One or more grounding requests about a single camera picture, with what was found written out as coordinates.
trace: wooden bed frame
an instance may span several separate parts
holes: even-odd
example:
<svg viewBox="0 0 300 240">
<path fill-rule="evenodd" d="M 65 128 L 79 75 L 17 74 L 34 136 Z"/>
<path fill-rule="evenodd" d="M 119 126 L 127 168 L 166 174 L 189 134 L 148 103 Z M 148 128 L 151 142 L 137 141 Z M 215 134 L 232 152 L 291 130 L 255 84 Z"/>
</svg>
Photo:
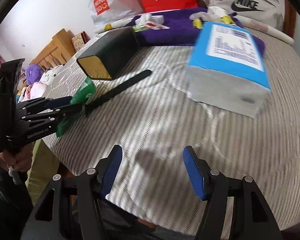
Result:
<svg viewBox="0 0 300 240">
<path fill-rule="evenodd" d="M 30 62 L 38 64 L 44 71 L 65 64 L 75 54 L 70 35 L 65 29 L 52 37 L 52 41 Z"/>
<path fill-rule="evenodd" d="M 285 0 L 284 3 L 284 22 L 282 32 L 293 38 L 296 27 L 297 12 L 292 5 Z"/>
</svg>

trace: purple plush toy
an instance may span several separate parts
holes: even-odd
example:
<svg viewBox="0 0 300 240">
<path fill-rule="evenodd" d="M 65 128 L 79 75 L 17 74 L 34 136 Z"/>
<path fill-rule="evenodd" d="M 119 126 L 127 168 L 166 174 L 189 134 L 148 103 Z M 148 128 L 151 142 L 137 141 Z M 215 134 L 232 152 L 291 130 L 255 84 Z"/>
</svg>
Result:
<svg viewBox="0 0 300 240">
<path fill-rule="evenodd" d="M 31 64 L 26 69 L 26 78 L 28 86 L 33 85 L 35 82 L 39 82 L 42 77 L 43 70 L 37 64 Z"/>
</svg>

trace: white pillow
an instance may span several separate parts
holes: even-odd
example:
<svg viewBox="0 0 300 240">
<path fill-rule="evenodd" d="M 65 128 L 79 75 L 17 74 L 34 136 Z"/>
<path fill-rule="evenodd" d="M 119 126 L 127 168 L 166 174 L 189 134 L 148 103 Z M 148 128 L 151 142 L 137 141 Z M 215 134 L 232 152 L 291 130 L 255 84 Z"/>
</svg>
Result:
<svg viewBox="0 0 300 240">
<path fill-rule="evenodd" d="M 49 86 L 62 69 L 63 65 L 50 68 L 46 73 L 43 73 L 39 82 Z"/>
</svg>

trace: human hand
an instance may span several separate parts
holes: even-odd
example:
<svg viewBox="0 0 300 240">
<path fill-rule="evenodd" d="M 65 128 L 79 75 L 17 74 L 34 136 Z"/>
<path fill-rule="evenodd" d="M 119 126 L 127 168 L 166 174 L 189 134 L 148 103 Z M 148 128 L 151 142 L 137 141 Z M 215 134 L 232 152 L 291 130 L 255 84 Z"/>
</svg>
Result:
<svg viewBox="0 0 300 240">
<path fill-rule="evenodd" d="M 9 166 L 12 166 L 14 171 L 29 171 L 32 164 L 33 146 L 33 143 L 24 146 L 16 155 L 4 150 L 0 153 L 0 168 L 8 171 Z"/>
</svg>

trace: green plastic bag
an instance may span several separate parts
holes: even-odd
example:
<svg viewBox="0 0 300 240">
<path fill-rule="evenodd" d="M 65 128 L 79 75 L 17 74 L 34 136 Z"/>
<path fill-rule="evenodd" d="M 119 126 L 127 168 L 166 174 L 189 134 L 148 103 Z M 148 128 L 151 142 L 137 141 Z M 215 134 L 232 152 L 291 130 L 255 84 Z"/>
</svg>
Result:
<svg viewBox="0 0 300 240">
<path fill-rule="evenodd" d="M 85 104 L 88 101 L 89 97 L 91 97 L 95 93 L 96 93 L 96 87 L 93 84 L 91 78 L 87 77 L 86 80 L 80 86 L 80 88 L 77 90 L 75 95 L 72 97 L 70 104 L 71 105 L 77 103 Z M 58 124 L 57 131 L 56 131 L 56 135 L 58 138 L 66 133 L 66 131 L 69 129 L 69 127 L 73 124 L 73 122 L 78 116 L 79 114 L 71 117 L 66 117 Z"/>
</svg>

